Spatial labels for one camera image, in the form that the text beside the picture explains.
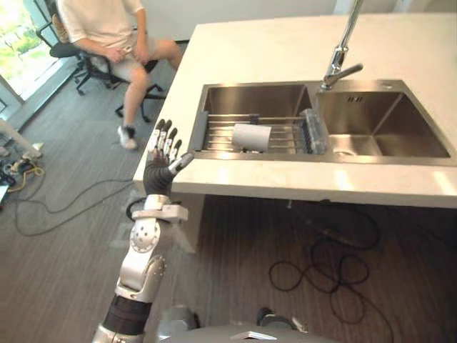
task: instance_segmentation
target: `white cup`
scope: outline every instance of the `white cup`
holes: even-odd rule
[[[270,133],[270,126],[235,124],[231,143],[241,149],[264,152],[268,150]]]

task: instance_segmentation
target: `gray carpet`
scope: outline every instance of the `gray carpet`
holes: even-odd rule
[[[164,88],[173,72],[161,62],[155,80]],[[84,87],[86,96],[65,86],[24,132],[30,141],[43,141],[46,178],[35,199],[59,209],[80,191],[103,179],[131,178],[151,126],[138,116],[140,151],[123,150],[114,109],[125,88],[107,90],[97,81]],[[160,112],[160,101],[148,101],[149,116]],[[38,186],[33,178],[20,193],[24,198]],[[48,215],[35,204],[19,206],[19,225],[25,232],[49,228],[122,184],[103,184],[82,196],[69,210]],[[104,201],[56,231],[40,237],[20,236],[14,228],[14,204],[0,212],[2,287],[6,342],[90,342],[103,320],[114,293],[119,267],[127,250],[131,222],[126,205],[138,196],[133,187]],[[365,319],[342,324],[331,313],[328,295],[303,280],[291,292],[275,290],[268,269],[278,260],[304,269],[311,263],[309,249],[321,235],[307,219],[331,224],[362,244],[372,238],[370,224],[352,212],[294,202],[292,209],[279,200],[207,196],[201,223],[199,250],[190,255],[173,242],[160,251],[167,258],[167,273],[147,325],[154,332],[162,311],[185,304],[202,325],[254,323],[262,306],[296,317],[309,332],[340,342],[388,342],[386,323],[367,304]],[[370,267],[367,282],[354,288],[368,297],[388,318],[396,342],[454,342],[456,340],[456,252],[428,231],[456,242],[456,211],[445,209],[358,206],[378,222],[381,243],[373,251],[355,252],[332,244],[319,253],[320,262],[335,265],[341,254],[356,253]],[[348,278],[359,277],[359,264],[349,264]],[[315,282],[328,280],[311,272]],[[281,284],[293,284],[291,268],[275,273]],[[344,288],[333,298],[335,310],[354,320],[361,304]],[[151,334],[147,342],[153,342]]]

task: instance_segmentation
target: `shorts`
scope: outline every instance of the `shorts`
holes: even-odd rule
[[[120,61],[119,63],[113,64],[111,63],[111,72],[114,76],[117,76],[123,80],[131,81],[130,74],[133,69],[139,66],[143,66],[140,62],[135,60],[134,49],[136,45],[136,33],[132,34],[129,40],[120,46],[122,49],[127,49],[129,52],[126,54],[125,58]],[[156,40],[152,37],[149,37],[148,40],[148,49],[149,55],[152,55],[157,50]],[[106,64],[104,61],[100,61],[100,59],[92,58],[92,63],[98,69],[100,69],[103,73],[107,73],[108,70],[106,68]]]

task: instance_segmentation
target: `glass door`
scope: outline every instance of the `glass door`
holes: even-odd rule
[[[0,18],[0,75],[22,95],[57,59],[36,35],[22,0],[0,0]]]
[[[0,75],[0,118],[7,120],[23,103],[24,100]]]

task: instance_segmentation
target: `stainless steel sink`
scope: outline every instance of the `stainless steel sink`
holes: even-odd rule
[[[457,154],[409,88],[399,80],[340,80],[206,85],[191,138],[201,159],[457,165]],[[300,113],[321,118],[325,154],[312,154]],[[268,151],[231,145],[236,123],[272,127]]]
[[[450,157],[403,92],[324,92],[318,101],[335,154]]]

